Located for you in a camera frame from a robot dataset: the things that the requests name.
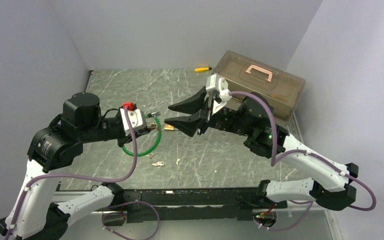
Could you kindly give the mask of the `brass padlock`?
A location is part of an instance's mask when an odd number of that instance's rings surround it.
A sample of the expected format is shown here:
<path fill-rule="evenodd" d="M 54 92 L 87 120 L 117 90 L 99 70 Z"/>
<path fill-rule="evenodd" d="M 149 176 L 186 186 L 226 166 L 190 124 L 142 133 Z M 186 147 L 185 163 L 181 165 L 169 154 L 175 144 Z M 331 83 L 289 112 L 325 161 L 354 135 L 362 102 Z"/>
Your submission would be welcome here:
<path fill-rule="evenodd" d="M 174 126 L 170 125 L 170 124 L 165 124 L 164 125 L 164 130 L 166 130 L 166 131 L 175 131 L 177 129 Z"/>

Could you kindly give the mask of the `green cable lock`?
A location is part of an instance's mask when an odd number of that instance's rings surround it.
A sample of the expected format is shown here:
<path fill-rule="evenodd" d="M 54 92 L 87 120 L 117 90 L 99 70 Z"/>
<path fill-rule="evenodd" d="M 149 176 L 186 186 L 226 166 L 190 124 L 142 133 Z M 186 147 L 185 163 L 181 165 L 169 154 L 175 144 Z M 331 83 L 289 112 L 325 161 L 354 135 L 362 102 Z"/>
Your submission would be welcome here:
<path fill-rule="evenodd" d="M 158 111 L 148 113 L 145 117 L 148 119 L 153 119 L 151 122 L 156 122 L 158 124 L 158 129 L 156 129 L 156 135 L 154 136 L 154 142 L 151 144 L 149 139 L 143 141 L 138 149 L 138 157 L 146 157 L 147 154 L 153 153 L 159 146 L 162 140 L 162 128 L 161 121 L 159 119 L 160 113 Z"/>

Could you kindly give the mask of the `small silver key pair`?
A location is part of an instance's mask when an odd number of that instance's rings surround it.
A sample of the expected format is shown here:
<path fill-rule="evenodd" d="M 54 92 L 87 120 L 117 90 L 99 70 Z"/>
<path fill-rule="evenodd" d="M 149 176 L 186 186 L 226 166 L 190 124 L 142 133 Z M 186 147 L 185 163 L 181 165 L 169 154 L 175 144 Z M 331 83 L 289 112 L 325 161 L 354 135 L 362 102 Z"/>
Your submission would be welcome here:
<path fill-rule="evenodd" d="M 146 156 L 148 158 L 152 159 L 156 154 L 157 154 L 157 152 L 151 152 L 151 153 L 147 154 Z"/>

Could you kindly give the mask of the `silver key bunch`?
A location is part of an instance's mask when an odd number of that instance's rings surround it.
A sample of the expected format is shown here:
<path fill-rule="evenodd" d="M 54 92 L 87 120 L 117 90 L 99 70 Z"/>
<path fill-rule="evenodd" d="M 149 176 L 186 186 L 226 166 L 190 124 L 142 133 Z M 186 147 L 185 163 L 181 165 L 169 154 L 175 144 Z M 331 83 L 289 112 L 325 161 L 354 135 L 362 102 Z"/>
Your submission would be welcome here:
<path fill-rule="evenodd" d="M 155 166 L 155 167 L 162 167 L 162 166 L 165 165 L 165 163 L 163 161 L 158 161 L 156 163 L 153 163 L 152 165 Z"/>

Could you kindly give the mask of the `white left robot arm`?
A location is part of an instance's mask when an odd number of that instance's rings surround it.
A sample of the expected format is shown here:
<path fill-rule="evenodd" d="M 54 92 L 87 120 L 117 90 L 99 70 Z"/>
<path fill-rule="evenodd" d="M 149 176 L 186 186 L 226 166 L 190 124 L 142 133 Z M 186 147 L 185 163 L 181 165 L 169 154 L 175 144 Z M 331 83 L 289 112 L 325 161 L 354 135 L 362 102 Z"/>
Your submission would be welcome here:
<path fill-rule="evenodd" d="M 114 117 L 105 117 L 97 95 L 74 94 L 63 103 L 62 113 L 34 135 L 22 187 L 11 213 L 0 219 L 0 234 L 5 239 L 58 240 L 90 213 L 119 209 L 125 203 L 119 185 L 124 177 L 98 178 L 95 190 L 66 202 L 52 199 L 61 179 L 70 177 L 67 170 L 83 153 L 84 144 L 116 140 L 122 147 L 149 132 L 144 112 L 134 103 L 127 102 Z"/>

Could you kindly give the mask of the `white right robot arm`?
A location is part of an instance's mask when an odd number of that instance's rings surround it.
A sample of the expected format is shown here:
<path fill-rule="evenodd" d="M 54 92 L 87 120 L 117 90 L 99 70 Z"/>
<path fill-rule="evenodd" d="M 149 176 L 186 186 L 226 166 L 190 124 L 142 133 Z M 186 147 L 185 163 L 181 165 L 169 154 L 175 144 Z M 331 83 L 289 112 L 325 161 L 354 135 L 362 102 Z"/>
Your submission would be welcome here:
<path fill-rule="evenodd" d="M 201 135 L 207 129 L 217 129 L 244 136 L 244 146 L 253 154 L 291 165 L 304 172 L 307 178 L 286 182 L 262 180 L 255 194 L 256 203 L 267 208 L 283 201 L 309 201 L 332 211 L 351 207 L 357 190 L 352 186 L 359 168 L 354 163 L 340 164 L 323 159 L 274 121 L 272 109 L 257 92 L 240 91 L 243 100 L 238 109 L 217 105 L 231 92 L 210 97 L 202 88 L 193 96 L 170 105 L 179 117 L 166 118 L 164 122 L 189 137 Z"/>

